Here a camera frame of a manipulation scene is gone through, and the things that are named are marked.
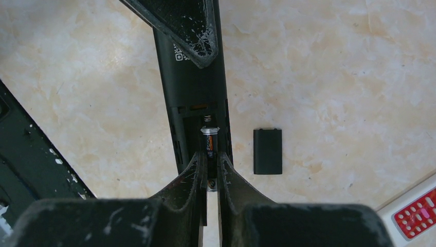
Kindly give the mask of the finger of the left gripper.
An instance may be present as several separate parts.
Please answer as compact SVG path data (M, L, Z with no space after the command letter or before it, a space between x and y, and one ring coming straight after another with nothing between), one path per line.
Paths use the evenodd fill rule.
M216 1L122 0L133 13L169 38L198 67L218 56Z

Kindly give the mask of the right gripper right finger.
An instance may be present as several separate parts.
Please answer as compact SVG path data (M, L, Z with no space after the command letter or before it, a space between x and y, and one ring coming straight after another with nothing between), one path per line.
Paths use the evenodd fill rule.
M386 227L361 204L277 203L217 156L221 246L393 246Z

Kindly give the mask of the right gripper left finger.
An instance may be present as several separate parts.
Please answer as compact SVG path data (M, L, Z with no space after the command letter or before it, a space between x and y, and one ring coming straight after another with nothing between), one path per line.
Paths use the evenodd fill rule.
M146 199L44 199L1 246L201 246L207 224L207 156Z

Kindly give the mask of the black remote control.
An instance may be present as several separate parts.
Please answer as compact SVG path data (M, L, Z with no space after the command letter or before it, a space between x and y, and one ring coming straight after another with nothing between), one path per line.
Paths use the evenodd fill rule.
M206 68L198 68L162 32L153 30L178 173L195 152L205 150L201 127L207 125L207 116L212 118L209 126L220 129L217 150L233 158L219 2L213 1L213 7L219 53Z

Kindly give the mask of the black battery cover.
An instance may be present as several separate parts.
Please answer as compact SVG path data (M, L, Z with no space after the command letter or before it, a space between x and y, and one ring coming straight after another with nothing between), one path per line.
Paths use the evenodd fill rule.
M283 173L281 129L255 129L253 131L253 172L257 175Z

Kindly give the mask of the black AAA battery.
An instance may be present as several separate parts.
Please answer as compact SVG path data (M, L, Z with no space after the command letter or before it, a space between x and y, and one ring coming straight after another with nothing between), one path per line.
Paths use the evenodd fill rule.
M201 133L205 139L205 150L207 155L207 189L210 192L216 192L217 190L217 137L219 127L203 126Z

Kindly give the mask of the white red remote control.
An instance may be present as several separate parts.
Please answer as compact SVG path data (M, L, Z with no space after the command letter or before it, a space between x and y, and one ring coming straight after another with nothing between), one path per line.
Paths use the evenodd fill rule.
M377 213L394 246L406 246L435 227L435 180L418 184Z

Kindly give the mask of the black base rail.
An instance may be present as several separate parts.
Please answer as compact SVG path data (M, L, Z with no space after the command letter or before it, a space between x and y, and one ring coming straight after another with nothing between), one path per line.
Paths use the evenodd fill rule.
M20 215L37 200L94 197L1 83L1 218L14 226Z

